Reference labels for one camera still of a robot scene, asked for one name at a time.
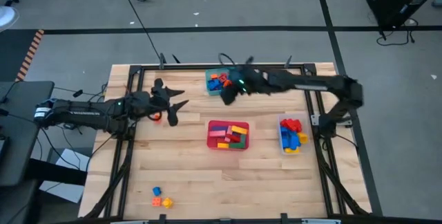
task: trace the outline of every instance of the concrete floor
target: concrete floor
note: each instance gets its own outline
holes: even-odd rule
[[[429,0],[413,17],[423,26],[442,25],[442,10]],[[134,1],[147,28],[203,26],[325,26],[319,0]],[[374,26],[365,0],[327,0],[334,26]],[[140,28],[127,0],[21,0],[14,28]],[[365,87],[358,112],[383,214],[442,219],[442,32],[415,32],[415,44],[378,46],[377,32],[337,32],[347,73]],[[171,62],[217,62],[224,52],[237,61],[334,62],[327,32],[182,32],[151,34]],[[388,41],[403,41],[404,32]],[[26,77],[57,86],[98,92],[112,64],[157,63],[145,34],[44,35]],[[431,75],[440,76],[432,79]],[[56,97],[70,97],[55,91]],[[56,147],[68,147],[51,130]],[[76,147],[92,147],[95,132],[68,131]],[[48,145],[44,138],[44,152]]]

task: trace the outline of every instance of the orange lego brick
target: orange lego brick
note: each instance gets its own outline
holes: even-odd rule
[[[161,206],[161,197],[152,198],[152,206],[154,206],[154,207]]]

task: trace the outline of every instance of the clear plastic container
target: clear plastic container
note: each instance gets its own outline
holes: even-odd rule
[[[221,90],[210,91],[209,80],[211,80],[211,75],[220,76],[222,73],[226,73],[227,76],[229,76],[229,69],[228,68],[214,68],[214,69],[206,70],[206,89],[207,89],[207,93],[209,93],[210,96],[216,96],[221,93]]]
[[[301,144],[299,147],[300,151],[298,153],[287,153],[284,151],[284,147],[282,146],[282,134],[281,134],[281,128],[280,123],[284,119],[293,119],[293,120],[299,120],[302,125],[302,131],[301,133],[307,134],[309,138],[309,142],[307,144]],[[310,127],[310,121],[308,119],[307,114],[302,113],[287,113],[287,114],[280,114],[278,115],[278,135],[279,135],[279,145],[281,147],[281,152],[283,155],[298,155],[298,154],[306,154],[309,153],[313,148],[313,135],[311,134],[311,127]]]

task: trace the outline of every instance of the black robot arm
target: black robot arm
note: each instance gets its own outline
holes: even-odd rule
[[[282,69],[258,70],[251,64],[250,57],[245,65],[236,66],[229,71],[233,82],[221,92],[221,98],[226,105],[231,104],[238,94],[252,93],[281,93],[292,89],[327,91],[338,98],[330,112],[319,117],[319,132],[321,136],[332,138],[336,135],[336,124],[346,119],[344,115],[350,109],[363,105],[362,86],[352,78],[343,75],[313,76],[294,75]]]
[[[171,97],[184,91],[163,88],[161,79],[148,92],[134,92],[127,96],[102,103],[75,102],[70,100],[49,99],[37,105],[34,121],[40,127],[50,127],[61,123],[100,129],[117,136],[123,136],[131,122],[141,117],[152,118],[154,113],[168,113],[171,126],[178,124],[177,111],[188,101],[171,105]]]

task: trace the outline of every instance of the wooden tabletop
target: wooden tabletop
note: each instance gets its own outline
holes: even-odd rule
[[[124,95],[129,66],[112,67],[107,100]],[[316,68],[319,75],[335,75],[332,63],[318,63]],[[308,118],[303,91],[243,95],[225,106],[219,97],[208,95],[204,71],[147,71],[144,91],[150,92],[155,78],[162,78],[171,89],[186,91],[171,103],[190,101],[178,112],[176,127],[168,125],[166,116],[160,123],[144,118],[137,125],[125,219],[158,219],[160,214],[167,214],[167,219],[280,218],[280,213],[288,213],[289,218],[326,217],[314,150],[284,156],[278,141],[279,114]],[[331,93],[323,93],[323,100],[326,111],[336,103]],[[248,122],[249,148],[209,149],[206,135],[210,120]],[[309,126],[303,128],[312,140]],[[337,133],[353,139],[351,129],[338,127]],[[107,137],[99,131],[94,149]],[[363,209],[370,211],[355,147],[340,138],[332,142],[342,184]],[[92,158],[79,216],[88,213],[108,187],[114,151],[115,140],[111,140]],[[161,187],[161,197],[173,199],[171,209],[152,207],[152,188],[157,186]],[[331,194],[337,212],[334,190]],[[119,189],[113,214],[118,199]]]

